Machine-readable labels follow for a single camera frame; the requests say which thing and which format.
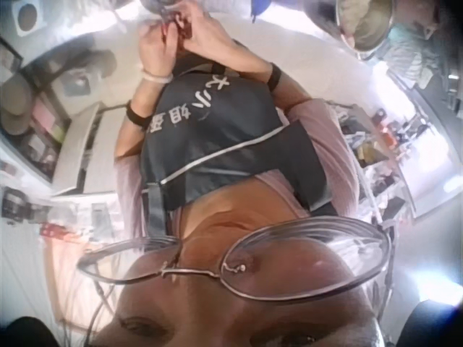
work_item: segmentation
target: sleeve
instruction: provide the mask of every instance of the sleeve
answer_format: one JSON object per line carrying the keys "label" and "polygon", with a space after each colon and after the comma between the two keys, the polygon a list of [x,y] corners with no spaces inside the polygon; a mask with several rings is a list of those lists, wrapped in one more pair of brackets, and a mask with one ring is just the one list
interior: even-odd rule
{"label": "sleeve", "polygon": [[291,123],[299,120],[312,139],[338,214],[355,217],[360,193],[359,181],[354,156],[344,140],[336,116],[321,99],[301,103],[286,116]]}
{"label": "sleeve", "polygon": [[142,177],[140,156],[133,155],[119,159],[114,164],[116,171],[116,192],[124,219],[125,239],[143,237],[145,223],[142,204]]}

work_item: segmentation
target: eyeglasses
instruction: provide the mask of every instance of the eyeglasses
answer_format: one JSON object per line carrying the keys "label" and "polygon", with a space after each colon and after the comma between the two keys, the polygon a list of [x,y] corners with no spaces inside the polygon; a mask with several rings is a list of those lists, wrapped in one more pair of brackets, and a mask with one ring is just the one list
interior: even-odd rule
{"label": "eyeglasses", "polygon": [[218,271],[179,266],[174,237],[120,242],[85,254],[77,267],[92,279],[129,285],[169,275],[202,275],[255,301],[310,301],[356,288],[385,270],[391,240],[381,228],[343,217],[315,217],[257,230],[237,241]]}

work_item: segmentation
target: metal eyeglass frame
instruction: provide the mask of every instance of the metal eyeglass frame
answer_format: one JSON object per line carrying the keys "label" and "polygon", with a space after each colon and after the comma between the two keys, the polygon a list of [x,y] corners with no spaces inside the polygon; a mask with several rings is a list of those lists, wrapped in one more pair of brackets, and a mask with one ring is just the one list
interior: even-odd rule
{"label": "metal eyeglass frame", "polygon": [[[342,229],[342,231],[339,232],[340,234],[350,235],[350,236],[369,237],[369,238],[372,236],[373,237],[375,236],[376,239],[382,239],[384,241],[386,250],[383,252],[381,261],[375,267],[372,267],[367,272],[362,274],[360,277],[355,278],[354,280],[345,280],[336,285],[327,286],[317,291],[311,291],[310,295],[305,293],[305,294],[298,294],[298,295],[293,294],[293,295],[288,295],[288,296],[273,296],[273,297],[252,296],[249,294],[242,293],[241,291],[238,291],[237,289],[229,285],[222,278],[221,274],[223,270],[230,271],[233,273],[239,273],[239,272],[246,271],[245,265],[229,267],[226,263],[227,257],[240,245],[254,244],[262,240],[272,239],[272,237],[273,238],[275,237],[288,238],[288,235],[290,233],[293,233],[293,236],[297,236],[299,234],[299,235],[310,236],[311,239],[323,239],[323,238],[326,238],[326,235],[323,235],[323,232],[320,233],[320,232],[310,231],[310,228],[314,229],[314,227],[320,223],[322,224],[321,226],[322,228],[331,228],[331,233],[333,233],[333,230],[336,229],[335,227],[336,223],[340,223],[338,224],[338,226],[341,227],[340,229]],[[242,237],[229,248],[229,250],[225,253],[225,255],[221,259],[220,266],[219,266],[220,273],[215,273],[210,270],[178,268],[177,263],[179,260],[179,256],[182,253],[182,244],[181,244],[181,240],[174,238],[174,237],[170,237],[170,236],[162,236],[162,237],[156,237],[156,238],[141,238],[141,239],[135,239],[135,240],[130,240],[130,241],[123,241],[123,242],[119,242],[118,244],[104,247],[102,249],[99,249],[98,251],[89,252],[85,254],[79,260],[79,262],[77,263],[77,268],[82,273],[84,273],[86,276],[93,279],[96,291],[101,298],[101,304],[98,306],[98,308],[95,310],[92,316],[90,325],[87,330],[87,335],[85,338],[84,346],[85,347],[89,346],[90,334],[93,330],[95,319],[98,316],[98,313],[100,312],[101,308],[105,306],[110,312],[115,314],[107,300],[109,295],[114,290],[114,286],[139,283],[144,280],[149,280],[151,278],[157,278],[159,276],[161,276],[162,278],[165,278],[167,275],[202,275],[205,277],[209,277],[213,280],[219,280],[220,283],[226,289],[231,291],[234,295],[240,298],[243,298],[243,299],[250,299],[254,301],[264,301],[264,302],[276,303],[276,304],[278,303],[297,304],[302,301],[315,301],[315,300],[324,299],[329,296],[335,296],[337,294],[341,294],[346,291],[349,291],[353,288],[361,286],[365,282],[368,282],[369,280],[377,276],[379,273],[384,271],[387,267],[388,274],[386,276],[386,287],[387,287],[386,295],[380,307],[380,314],[379,314],[379,316],[382,316],[383,310],[385,309],[387,302],[391,296],[392,282],[387,281],[387,278],[390,277],[389,275],[392,274],[393,267],[391,264],[389,264],[389,260],[392,261],[392,259],[394,258],[394,250],[396,246],[396,242],[394,238],[394,227],[389,226],[387,229],[388,230],[391,229],[392,231],[383,229],[382,226],[373,226],[371,224],[362,222],[361,220],[355,220],[355,219],[345,218],[345,217],[304,218],[304,219],[293,220],[290,222],[278,224],[277,226],[265,227],[257,231],[254,231],[253,233],[249,235]],[[101,276],[98,272],[98,268],[97,268],[97,273],[92,273],[87,270],[88,265],[94,265],[98,260],[104,257],[107,257],[108,255],[116,254],[117,252],[115,251],[120,252],[125,249],[132,249],[134,248],[133,246],[135,245],[136,242],[149,241],[149,240],[155,241],[156,243],[159,243],[159,244],[160,243],[165,243],[166,245],[176,244],[179,246],[179,249],[177,250],[177,254],[173,257],[172,261],[170,263],[165,262],[163,264],[163,267],[156,273],[153,273],[150,275],[144,275],[144,276],[140,276],[139,278],[133,278],[133,279],[128,279],[128,280],[116,280],[116,279],[105,278]],[[109,292],[106,295],[104,294],[103,289],[98,283],[99,281],[112,284],[112,286],[109,289]]]}

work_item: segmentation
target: pink shirt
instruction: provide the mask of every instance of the pink shirt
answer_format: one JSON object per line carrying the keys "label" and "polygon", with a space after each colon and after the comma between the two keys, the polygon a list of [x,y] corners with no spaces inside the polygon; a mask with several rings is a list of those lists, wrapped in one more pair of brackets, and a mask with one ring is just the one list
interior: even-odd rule
{"label": "pink shirt", "polygon": [[[280,114],[285,125],[300,120],[310,135],[315,151],[325,170],[328,185],[333,195],[333,206],[339,215],[355,217],[359,199],[359,182],[350,152],[336,117],[320,99],[301,103],[291,109],[286,118]],[[142,180],[140,156],[118,160],[115,164],[117,194],[121,205],[127,238],[145,236],[145,222],[142,209]],[[290,183],[278,170],[272,170],[257,177],[274,189],[294,211],[298,218],[308,217],[308,212],[294,197]],[[178,227],[181,208],[173,216],[174,229]]]}

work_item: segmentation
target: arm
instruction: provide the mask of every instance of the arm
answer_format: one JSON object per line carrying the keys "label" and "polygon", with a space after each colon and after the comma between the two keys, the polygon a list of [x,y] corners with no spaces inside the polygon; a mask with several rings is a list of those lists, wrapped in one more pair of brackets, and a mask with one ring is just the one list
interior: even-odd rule
{"label": "arm", "polygon": [[[167,77],[175,65],[177,54],[177,26],[170,24],[165,42],[162,39],[161,26],[145,26],[140,29],[140,59],[144,70],[153,76]],[[132,110],[142,118],[153,114],[163,85],[157,82],[142,80],[130,103]],[[138,125],[125,119],[119,130],[114,157],[116,160],[141,151],[145,132]]]}
{"label": "arm", "polygon": [[[267,83],[270,79],[271,63],[246,48],[241,46],[233,47],[228,57],[230,61],[226,66],[238,71],[242,77],[263,83]],[[294,106],[312,99],[299,83],[284,72],[281,73],[280,82],[272,92],[272,96],[275,106],[285,113]]]}
{"label": "arm", "polygon": [[[162,88],[162,85],[143,80],[130,102],[130,107],[138,116],[148,118],[153,114],[154,106],[158,101]],[[144,139],[145,131],[126,118],[119,130],[114,157],[118,160],[137,155],[141,151]]]}
{"label": "arm", "polygon": [[[183,15],[192,26],[192,37],[184,41],[184,47],[193,53],[229,67],[244,78],[267,83],[272,66],[247,48],[235,43],[221,24],[205,15],[192,1],[184,3]],[[284,72],[276,89],[273,101],[277,107],[288,111],[292,107],[310,100],[310,95]]]}

